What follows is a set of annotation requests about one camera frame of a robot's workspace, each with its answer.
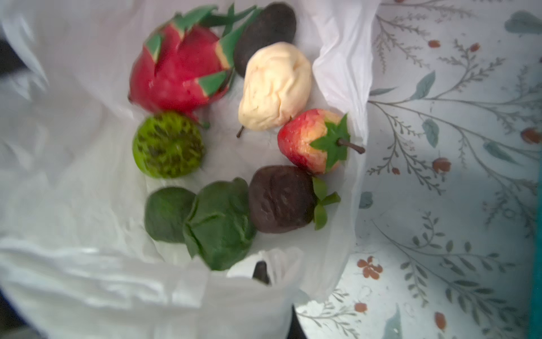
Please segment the red dragon fruit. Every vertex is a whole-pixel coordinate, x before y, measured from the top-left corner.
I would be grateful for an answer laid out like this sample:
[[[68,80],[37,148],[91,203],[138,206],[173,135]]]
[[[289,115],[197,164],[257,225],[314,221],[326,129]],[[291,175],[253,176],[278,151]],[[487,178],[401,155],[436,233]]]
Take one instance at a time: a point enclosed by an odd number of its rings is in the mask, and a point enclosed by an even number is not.
[[[222,98],[235,77],[234,49],[262,9],[217,14],[193,8],[155,29],[132,66],[128,101],[152,113],[186,115]]]

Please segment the red strawberry fruit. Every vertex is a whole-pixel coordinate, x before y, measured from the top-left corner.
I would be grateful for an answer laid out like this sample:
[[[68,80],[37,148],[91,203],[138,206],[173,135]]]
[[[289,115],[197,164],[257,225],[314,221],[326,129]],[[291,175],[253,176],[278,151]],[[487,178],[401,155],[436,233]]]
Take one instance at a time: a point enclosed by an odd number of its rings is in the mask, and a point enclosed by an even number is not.
[[[347,115],[312,109],[286,123],[277,136],[281,153],[297,167],[313,175],[335,170],[348,158],[348,150],[359,154],[365,148],[351,142]]]

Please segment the spiky green custard apple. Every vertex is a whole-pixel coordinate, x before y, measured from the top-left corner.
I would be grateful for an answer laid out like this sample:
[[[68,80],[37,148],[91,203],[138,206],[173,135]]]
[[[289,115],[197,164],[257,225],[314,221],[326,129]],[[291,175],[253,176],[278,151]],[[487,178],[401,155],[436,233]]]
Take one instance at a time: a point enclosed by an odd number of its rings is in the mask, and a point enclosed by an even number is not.
[[[144,175],[175,179],[200,168],[206,146],[194,121],[175,112],[165,112],[148,117],[138,127],[132,152]]]

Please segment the dark purple mangosteen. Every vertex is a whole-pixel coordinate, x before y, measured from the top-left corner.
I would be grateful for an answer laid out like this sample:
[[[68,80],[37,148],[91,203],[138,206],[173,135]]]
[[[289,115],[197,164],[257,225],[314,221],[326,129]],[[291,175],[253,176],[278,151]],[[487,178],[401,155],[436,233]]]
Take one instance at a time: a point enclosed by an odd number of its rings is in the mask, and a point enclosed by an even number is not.
[[[291,165],[258,169],[249,185],[251,221],[262,233],[281,234],[315,224],[327,224],[326,206],[341,202],[338,193],[328,193],[326,183]]]

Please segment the dark green round fruit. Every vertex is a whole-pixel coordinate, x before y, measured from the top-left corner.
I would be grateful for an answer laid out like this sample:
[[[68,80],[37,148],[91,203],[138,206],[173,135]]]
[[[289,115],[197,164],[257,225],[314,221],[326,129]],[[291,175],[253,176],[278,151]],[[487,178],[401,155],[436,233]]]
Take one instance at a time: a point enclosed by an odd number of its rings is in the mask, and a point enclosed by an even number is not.
[[[165,187],[152,192],[145,204],[144,226],[159,242],[185,243],[183,226],[196,194],[182,187]]]

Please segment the dark avocado fruit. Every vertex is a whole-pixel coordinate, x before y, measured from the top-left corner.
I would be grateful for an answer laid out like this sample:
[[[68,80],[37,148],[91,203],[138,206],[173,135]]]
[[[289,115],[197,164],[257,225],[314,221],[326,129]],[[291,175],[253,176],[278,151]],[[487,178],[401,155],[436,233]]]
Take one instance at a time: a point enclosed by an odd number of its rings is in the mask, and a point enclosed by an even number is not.
[[[294,9],[284,2],[273,2],[262,10],[239,38],[233,54],[234,68],[245,77],[248,61],[258,50],[277,42],[292,44],[297,19]]]

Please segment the green lime fruit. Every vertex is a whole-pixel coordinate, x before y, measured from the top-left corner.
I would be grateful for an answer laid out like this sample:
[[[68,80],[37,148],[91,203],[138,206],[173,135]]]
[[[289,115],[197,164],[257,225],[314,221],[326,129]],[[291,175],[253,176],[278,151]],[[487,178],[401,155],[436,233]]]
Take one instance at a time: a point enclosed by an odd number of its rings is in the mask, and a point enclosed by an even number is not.
[[[183,235],[191,257],[225,271],[248,253],[257,231],[250,219],[248,184],[237,177],[203,187],[185,219]]]

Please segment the teal plastic basket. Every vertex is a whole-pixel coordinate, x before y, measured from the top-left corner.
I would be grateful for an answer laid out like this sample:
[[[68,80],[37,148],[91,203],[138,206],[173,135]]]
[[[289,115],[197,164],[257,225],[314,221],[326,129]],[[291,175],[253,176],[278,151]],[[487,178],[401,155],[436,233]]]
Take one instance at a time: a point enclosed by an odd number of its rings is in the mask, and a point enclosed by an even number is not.
[[[537,229],[534,237],[535,253],[532,271],[532,293],[528,339],[541,339],[541,165],[539,165],[539,193],[537,203]]]

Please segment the cream pear fruit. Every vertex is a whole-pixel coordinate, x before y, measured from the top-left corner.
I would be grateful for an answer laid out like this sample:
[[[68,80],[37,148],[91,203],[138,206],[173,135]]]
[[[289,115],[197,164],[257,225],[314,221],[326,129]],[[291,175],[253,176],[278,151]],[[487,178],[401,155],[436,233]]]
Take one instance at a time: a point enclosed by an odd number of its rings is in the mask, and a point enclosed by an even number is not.
[[[296,46],[261,48],[248,61],[239,123],[251,131],[281,127],[303,111],[311,90],[311,62]]]

